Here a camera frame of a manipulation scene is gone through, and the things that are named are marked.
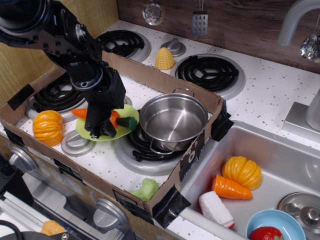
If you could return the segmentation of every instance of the orange carrot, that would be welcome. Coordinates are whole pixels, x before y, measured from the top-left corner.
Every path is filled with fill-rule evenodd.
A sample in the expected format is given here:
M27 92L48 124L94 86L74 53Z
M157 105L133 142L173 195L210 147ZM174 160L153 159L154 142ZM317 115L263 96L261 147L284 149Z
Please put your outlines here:
M110 121L113 125L113 127L116 129L117 127L119 127L119 125L117 124L117 119L120 118L120 114L117 111L111 111L111 116L110 116Z
M78 118L81 119L86 119L87 118L87 113L88 113L88 108L75 108L71 109L71 112L76 115ZM113 127L116 129L119 125L116 123L116 120L120 118L120 114L117 111L112 110L111 111L111 116L110 116L110 121L113 125Z
M86 119L88 108L75 108L71 109L71 112L76 115L78 118Z
M248 188L220 175L215 176L211 189L215 191L219 197L227 199L252 198L252 192Z

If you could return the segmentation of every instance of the red strawberry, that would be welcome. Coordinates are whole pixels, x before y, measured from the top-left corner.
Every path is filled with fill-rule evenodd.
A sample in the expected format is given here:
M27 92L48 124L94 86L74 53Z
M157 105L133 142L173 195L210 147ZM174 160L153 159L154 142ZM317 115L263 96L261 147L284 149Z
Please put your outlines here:
M250 240L284 240L279 229L273 226L262 226L250 233Z

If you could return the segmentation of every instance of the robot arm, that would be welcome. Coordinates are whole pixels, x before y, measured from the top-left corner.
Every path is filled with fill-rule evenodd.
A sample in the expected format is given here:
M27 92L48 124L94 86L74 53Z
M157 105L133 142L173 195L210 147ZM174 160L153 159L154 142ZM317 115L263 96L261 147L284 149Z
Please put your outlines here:
M102 61L98 40L61 2L0 0L0 42L43 50L88 102L85 129L91 137L116 135L109 117L124 107L125 87L118 71Z

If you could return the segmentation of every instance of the sink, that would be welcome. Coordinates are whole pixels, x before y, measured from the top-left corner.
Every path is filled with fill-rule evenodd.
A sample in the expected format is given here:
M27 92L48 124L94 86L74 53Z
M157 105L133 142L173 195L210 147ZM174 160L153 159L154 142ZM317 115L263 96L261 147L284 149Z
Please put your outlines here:
M320 196L320 151L287 138L274 135L240 121L234 121L219 142L210 139L199 161L195 162L181 183L180 193L191 203L188 216L199 216L198 197L210 191L213 176L221 175L223 164L232 156L244 156L255 161L262 170L262 184L252 190L252 198L221 198L234 218L232 229L204 226L222 239L231 232L233 239L244 239L249 219L265 209L276 209L281 199L296 192Z

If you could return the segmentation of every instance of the wooden wall panel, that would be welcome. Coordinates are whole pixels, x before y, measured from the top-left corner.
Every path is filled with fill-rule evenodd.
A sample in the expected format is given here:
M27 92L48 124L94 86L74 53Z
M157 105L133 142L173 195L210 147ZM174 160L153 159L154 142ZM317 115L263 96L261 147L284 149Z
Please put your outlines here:
M198 0L160 0L165 19L158 26L150 26L143 19L147 1L117 0L119 19L320 74L320 64L299 55L302 41L313 32L319 10L302 17L290 46L277 42L283 19L296 0L205 0L208 34L197 37L190 35L190 29L193 11L199 9Z
M94 37L118 19L116 0L62 0L87 26ZM41 50L20 49L0 43L0 106L6 103L26 84L47 73L54 64Z

